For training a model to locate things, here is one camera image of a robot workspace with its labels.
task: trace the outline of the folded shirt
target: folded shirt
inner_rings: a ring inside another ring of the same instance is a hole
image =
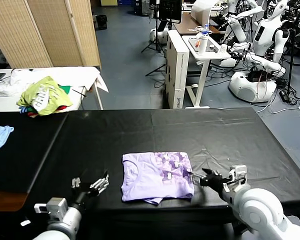
[[[187,198],[195,188],[185,152],[143,152],[122,156],[122,201],[144,200],[159,204],[163,198]]]

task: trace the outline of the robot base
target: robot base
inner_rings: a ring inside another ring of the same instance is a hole
[[[158,31],[158,43],[159,44],[167,44],[168,41],[168,28],[165,27],[163,31]],[[153,28],[150,30],[149,39],[151,42],[156,41],[156,29]]]
[[[274,81],[250,82],[247,79],[249,71],[238,71],[231,77],[230,91],[239,99],[249,103],[268,102],[275,92],[277,84]]]

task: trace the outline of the black cover on table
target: black cover on table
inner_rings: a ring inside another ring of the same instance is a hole
[[[0,126],[14,127],[0,148],[0,191],[30,191],[67,115],[31,118],[19,112],[0,112]]]
[[[122,155],[163,151],[187,152],[198,173],[211,168],[226,176],[231,165],[245,164],[253,188],[274,193],[288,215],[300,211],[300,169],[252,108],[70,112],[27,202],[33,206],[51,197],[69,198],[72,178],[95,181],[107,169],[110,185],[90,204],[92,215],[111,210],[106,212],[134,221],[140,213],[159,210],[167,219],[178,210],[210,219],[231,214],[207,187],[196,187],[191,201],[167,199],[158,206],[141,200],[122,202]]]

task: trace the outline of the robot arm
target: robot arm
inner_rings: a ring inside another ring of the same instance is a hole
[[[239,42],[244,42],[246,40],[245,32],[243,31],[239,20],[263,11],[262,7],[259,6],[255,0],[247,0],[247,2],[252,7],[252,9],[241,12],[238,15],[230,14],[226,18],[227,22],[229,24],[228,29],[230,28],[233,31],[233,34],[235,35],[235,37],[237,38],[237,40]],[[230,7],[229,7],[230,13],[234,13],[234,11],[230,11],[230,9],[233,7],[234,7],[233,4],[230,5]]]
[[[254,48],[254,44],[252,42],[240,42],[233,44],[233,47],[230,49],[232,52],[234,51],[248,51]]]
[[[264,240],[300,239],[300,226],[293,224],[284,215],[279,199],[261,188],[251,188],[247,183],[247,167],[234,165],[229,177],[211,169],[202,169],[206,175],[199,177],[201,186],[216,191],[232,208],[234,216],[251,229],[258,231]]]
[[[228,5],[221,5],[220,10],[218,12],[221,15],[227,14],[228,13]]]
[[[34,240],[75,240],[86,201],[89,197],[99,196],[108,185],[107,171],[94,183],[81,183],[80,178],[77,177],[72,179],[75,200],[69,207],[67,200],[60,197],[53,197],[48,203],[34,205],[36,213],[48,213],[50,219],[47,231]]]
[[[259,6],[255,0],[246,0],[248,4],[252,7],[252,9],[248,11],[244,11],[239,13],[237,16],[235,16],[236,19],[240,20],[245,17],[248,17],[253,14],[258,14],[260,12],[263,12],[264,10],[262,9],[262,6]]]
[[[278,63],[283,52],[284,52],[284,47],[286,42],[288,41],[289,38],[289,31],[288,30],[278,30],[276,31],[274,35],[274,42],[275,42],[275,47],[274,47],[274,52],[273,52],[273,61],[275,63]]]
[[[265,69],[266,72],[276,77],[281,77],[286,73],[286,69],[279,63],[257,56],[252,52],[247,53],[244,60],[248,63],[254,63],[258,69]]]

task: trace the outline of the white cloth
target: white cloth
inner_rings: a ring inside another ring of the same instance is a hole
[[[31,84],[50,76],[61,86],[91,88],[97,80],[96,86],[106,92],[108,88],[102,79],[100,72],[95,67],[67,66],[39,68],[33,71],[14,70],[11,77],[0,81],[0,97],[11,97],[21,95]]]

